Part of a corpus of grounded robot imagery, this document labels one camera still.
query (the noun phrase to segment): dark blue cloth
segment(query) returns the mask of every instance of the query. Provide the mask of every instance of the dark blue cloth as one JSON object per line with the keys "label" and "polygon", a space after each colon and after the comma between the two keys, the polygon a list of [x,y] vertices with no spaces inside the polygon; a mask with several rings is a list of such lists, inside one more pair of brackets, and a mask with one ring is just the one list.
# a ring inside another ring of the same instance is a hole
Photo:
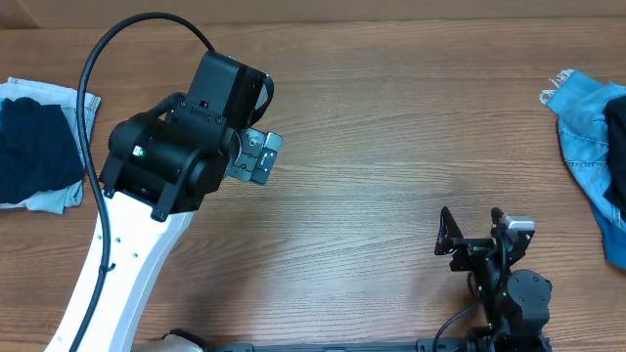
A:
{"label": "dark blue cloth", "polygon": [[82,179],[82,163],[58,105],[5,99],[0,109],[0,203],[61,190]]}
{"label": "dark blue cloth", "polygon": [[604,197],[626,214],[626,97],[613,99],[604,108],[608,127],[608,158],[611,183]]}

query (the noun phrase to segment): wood grain surface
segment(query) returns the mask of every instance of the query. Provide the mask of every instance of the wood grain surface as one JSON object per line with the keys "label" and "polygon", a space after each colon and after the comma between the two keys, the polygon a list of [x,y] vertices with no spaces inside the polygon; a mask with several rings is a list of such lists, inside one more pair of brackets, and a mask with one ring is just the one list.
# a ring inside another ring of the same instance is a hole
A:
{"label": "wood grain surface", "polygon": [[21,0],[0,0],[0,28],[37,28]]}
{"label": "wood grain surface", "polygon": [[[548,78],[578,68],[626,83],[626,20],[208,26],[218,51],[266,70],[259,123],[285,137],[266,187],[227,180],[207,196],[156,282],[136,339],[184,328],[256,344],[410,341],[471,302],[433,255],[448,205],[466,236],[489,210],[537,234],[514,268],[554,284],[556,351],[626,350],[626,276],[604,261],[584,194],[561,160]],[[103,30],[0,31],[0,77],[75,87]],[[98,61],[92,152],[112,128],[186,91],[203,47],[184,28],[131,28]],[[41,351],[57,328],[96,208],[0,212],[0,351]],[[450,328],[460,335],[473,319]]]}
{"label": "wood grain surface", "polygon": [[19,0],[42,28],[105,28],[164,11],[196,24],[626,16],[620,0]]}

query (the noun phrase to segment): denim fabric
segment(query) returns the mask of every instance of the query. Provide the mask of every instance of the denim fabric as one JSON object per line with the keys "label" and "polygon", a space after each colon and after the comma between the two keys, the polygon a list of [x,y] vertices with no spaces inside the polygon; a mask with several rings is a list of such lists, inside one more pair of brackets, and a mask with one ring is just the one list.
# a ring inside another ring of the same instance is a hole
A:
{"label": "denim fabric", "polygon": [[604,257],[609,264],[618,268],[626,269],[626,233],[611,224],[592,203],[591,210],[594,213],[600,231],[603,232]]}
{"label": "denim fabric", "polygon": [[608,133],[603,113],[609,101],[626,96],[626,88],[601,84],[575,70],[564,72],[558,81],[553,80],[558,89],[544,91],[540,100],[559,116],[563,158],[592,203],[603,233],[606,260],[626,269],[626,224],[619,209],[604,197],[611,175],[606,163]]}
{"label": "denim fabric", "polygon": [[[61,110],[67,118],[71,134],[76,141],[80,161],[82,162],[82,154],[78,142],[78,126],[76,123],[76,91],[53,84],[11,77],[7,83],[0,84],[0,101],[3,99],[15,100],[21,97],[29,97],[42,105],[58,104],[61,106]],[[88,138],[91,138],[91,131],[100,102],[101,99],[92,94],[85,96],[85,120]],[[66,207],[80,205],[81,202],[82,181],[79,181],[63,190],[38,192],[19,203],[0,203],[0,209],[26,207],[29,210],[41,210],[63,214]]]}

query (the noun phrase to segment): black cable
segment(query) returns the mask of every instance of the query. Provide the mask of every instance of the black cable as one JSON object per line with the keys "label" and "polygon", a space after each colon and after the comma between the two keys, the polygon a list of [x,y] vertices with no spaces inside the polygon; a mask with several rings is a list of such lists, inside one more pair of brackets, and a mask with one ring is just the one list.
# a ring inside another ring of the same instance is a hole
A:
{"label": "black cable", "polygon": [[507,247],[505,244],[505,237],[502,235],[502,231],[499,231],[496,236],[497,236],[497,240],[499,240],[500,242],[502,264],[500,266],[500,277],[498,278],[498,283],[496,284],[496,287],[494,288],[492,292],[493,294],[496,294],[498,292],[498,289],[500,289],[500,287],[502,287],[502,285],[505,283],[505,276],[509,272],[509,263],[507,260],[508,255],[507,255]]}
{"label": "black cable", "polygon": [[179,18],[178,16],[174,16],[166,13],[146,13],[141,15],[136,15],[130,17],[118,24],[116,24],[113,28],[109,29],[109,31],[100,39],[100,41],[96,44],[94,49],[91,51],[87,62],[85,63],[85,67],[80,74],[80,84],[78,85],[78,92],[76,98],[76,120],[78,122],[78,137],[80,140],[80,149],[82,150],[82,157],[85,163],[85,168],[87,169],[87,175],[89,176],[89,183],[94,192],[94,197],[96,198],[96,205],[98,206],[98,212],[100,213],[100,220],[102,224],[102,259],[100,262],[100,269],[98,272],[98,280],[96,282],[96,286],[94,287],[94,292],[91,296],[91,300],[89,301],[89,306],[87,307],[87,311],[85,312],[85,316],[82,319],[82,323],[80,323],[80,327],[78,328],[78,332],[76,333],[76,337],[74,338],[71,347],[69,348],[69,352],[75,352],[78,350],[78,346],[80,345],[80,341],[82,341],[82,337],[87,331],[87,327],[89,326],[89,322],[94,315],[96,310],[96,306],[98,305],[98,300],[100,299],[100,294],[102,293],[103,286],[105,284],[105,278],[107,277],[107,271],[109,270],[109,258],[111,254],[111,228],[109,224],[109,216],[107,214],[107,208],[105,205],[105,199],[102,195],[102,191],[100,190],[100,184],[98,183],[98,175],[96,175],[96,169],[94,167],[94,162],[91,157],[91,153],[89,151],[89,142],[87,141],[87,129],[85,128],[85,93],[87,91],[87,83],[89,81],[89,75],[91,74],[91,70],[102,53],[103,49],[107,43],[113,39],[113,37],[121,32],[127,26],[141,22],[145,20],[170,20],[177,23],[180,23],[187,28],[189,28],[206,46],[209,51],[215,51],[211,43],[206,39],[206,37],[190,22]]}
{"label": "black cable", "polygon": [[[506,276],[507,272],[509,272],[509,264],[508,264],[508,260],[507,260],[507,247],[505,245],[505,237],[502,235],[502,232],[497,232],[496,239],[500,243],[500,248],[501,248],[501,251],[502,251],[502,253],[501,253],[502,254],[502,265],[500,267],[500,276],[498,278],[498,283],[496,283],[496,286],[493,289],[491,295],[494,295],[494,294],[498,293],[498,290],[500,289],[500,287],[504,283],[505,276]],[[471,293],[471,295],[473,297],[477,297],[476,293],[474,292],[474,290],[473,290],[473,288],[471,286],[471,272],[468,273],[468,288],[469,288],[469,292]],[[457,320],[463,318],[467,313],[471,312],[476,307],[478,307],[480,304],[482,304],[482,302],[484,301],[483,298],[484,297],[480,298],[477,302],[473,303],[470,307],[466,308],[464,311],[462,311],[459,314],[455,315],[454,317],[450,318],[444,325],[441,326],[441,328],[439,328],[439,331],[437,332],[437,334],[434,336],[434,339],[432,340],[432,352],[437,352],[437,344],[439,342],[439,337],[441,336],[441,334],[446,329],[448,329],[448,327],[451,326],[454,322],[456,322]]]}
{"label": "black cable", "polygon": [[498,329],[496,333],[489,338],[489,347],[487,347],[488,352],[496,352],[496,341],[500,338],[501,335],[506,335],[506,333],[502,329]]}
{"label": "black cable", "polygon": [[473,289],[473,286],[471,285],[471,272],[468,273],[468,289],[472,297],[478,298],[478,295],[476,294],[476,292]]}
{"label": "black cable", "polygon": [[148,115],[158,118],[169,110],[173,110],[176,104],[181,100],[184,100],[187,97],[185,93],[176,92],[170,94],[167,98],[158,102],[154,108],[148,110]]}
{"label": "black cable", "polygon": [[465,315],[469,314],[474,309],[478,308],[481,303],[482,303],[482,300],[476,301],[476,302],[472,303],[472,305],[470,307],[464,309],[463,311],[461,311],[461,312],[457,313],[456,315],[454,315],[452,318],[448,319],[448,321],[445,322],[441,326],[441,328],[439,328],[439,331],[437,332],[437,334],[434,336],[434,339],[432,340],[432,352],[437,352],[437,344],[439,343],[439,337],[441,337],[441,334],[446,329],[448,329],[449,326],[454,324],[454,322],[458,321],[459,319],[463,318]]}

